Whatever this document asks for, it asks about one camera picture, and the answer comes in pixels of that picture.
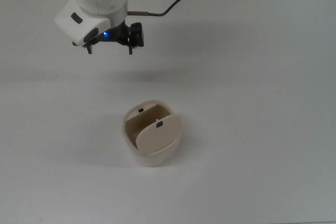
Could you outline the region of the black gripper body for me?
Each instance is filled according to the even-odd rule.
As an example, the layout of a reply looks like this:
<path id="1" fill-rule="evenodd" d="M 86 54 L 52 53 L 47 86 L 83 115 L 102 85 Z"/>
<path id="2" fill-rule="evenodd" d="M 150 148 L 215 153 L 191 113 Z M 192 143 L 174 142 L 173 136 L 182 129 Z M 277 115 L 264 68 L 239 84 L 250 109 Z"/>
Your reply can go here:
<path id="1" fill-rule="evenodd" d="M 98 42 L 117 42 L 119 44 L 128 44 L 128 26 L 125 22 L 122 22 L 114 28 L 110 28 L 96 37 L 96 43 Z"/>

